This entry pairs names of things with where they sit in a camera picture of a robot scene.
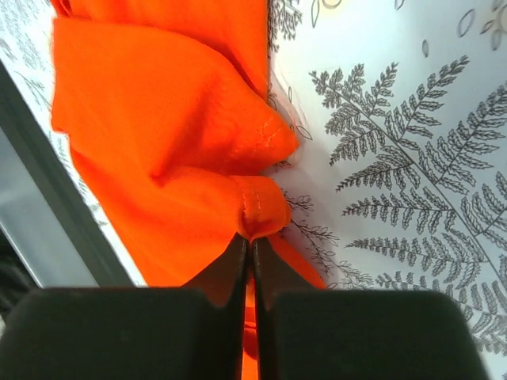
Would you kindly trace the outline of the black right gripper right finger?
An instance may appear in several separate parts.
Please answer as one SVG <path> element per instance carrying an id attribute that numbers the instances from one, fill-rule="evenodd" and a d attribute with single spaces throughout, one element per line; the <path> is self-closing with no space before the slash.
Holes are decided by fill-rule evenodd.
<path id="1" fill-rule="evenodd" d="M 321 290 L 266 239 L 254 242 L 252 259 L 260 378 L 487 378 L 448 296 Z"/>

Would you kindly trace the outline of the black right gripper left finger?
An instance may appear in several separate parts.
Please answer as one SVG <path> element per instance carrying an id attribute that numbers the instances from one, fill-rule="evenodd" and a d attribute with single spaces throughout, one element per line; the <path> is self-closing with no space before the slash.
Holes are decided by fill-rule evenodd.
<path id="1" fill-rule="evenodd" d="M 247 241 L 180 287 L 27 294 L 1 338 L 4 379 L 238 379 Z"/>

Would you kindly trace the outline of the orange t-shirt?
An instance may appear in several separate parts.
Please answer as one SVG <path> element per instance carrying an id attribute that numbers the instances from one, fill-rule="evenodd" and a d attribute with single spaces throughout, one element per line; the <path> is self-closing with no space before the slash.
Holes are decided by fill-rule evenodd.
<path id="1" fill-rule="evenodd" d="M 244 379 L 287 379 L 278 297 L 322 287 L 265 171 L 299 141 L 269 105 L 265 1 L 55 1 L 51 125 L 145 281 L 187 283 L 238 238 Z"/>

